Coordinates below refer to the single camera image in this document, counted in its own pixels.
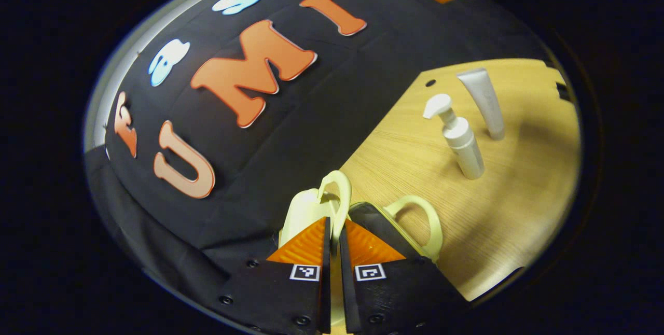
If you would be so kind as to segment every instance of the white pump bottle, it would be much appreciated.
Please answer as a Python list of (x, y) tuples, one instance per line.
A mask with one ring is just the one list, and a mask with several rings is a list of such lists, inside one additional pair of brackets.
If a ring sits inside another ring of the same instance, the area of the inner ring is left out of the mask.
[(478, 179), (484, 173), (484, 161), (479, 153), (475, 135), (470, 124), (463, 117), (456, 117), (451, 108), (452, 99), (447, 94), (433, 96), (426, 103), (424, 118), (438, 115), (443, 120), (443, 136), (457, 156), (463, 175), (468, 179)]

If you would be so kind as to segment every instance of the light wood surface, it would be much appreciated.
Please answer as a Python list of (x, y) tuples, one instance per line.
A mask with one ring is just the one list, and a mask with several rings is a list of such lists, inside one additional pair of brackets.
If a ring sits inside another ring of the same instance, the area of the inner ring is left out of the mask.
[[(505, 120), (505, 139), (493, 141), (456, 73), (484, 67)], [(426, 87), (429, 80), (436, 80)], [(560, 73), (542, 61), (499, 59), (422, 72), (341, 167), (352, 201), (388, 205), (421, 196), (436, 208), (444, 234), (438, 266), (467, 300), (524, 267), (548, 245), (564, 221), (579, 174), (579, 124), (574, 105), (560, 99)], [(466, 179), (442, 136), (439, 118), (422, 117), (435, 94), (475, 132), (486, 171)], [(428, 227), (420, 209), (398, 217), (415, 240)]]

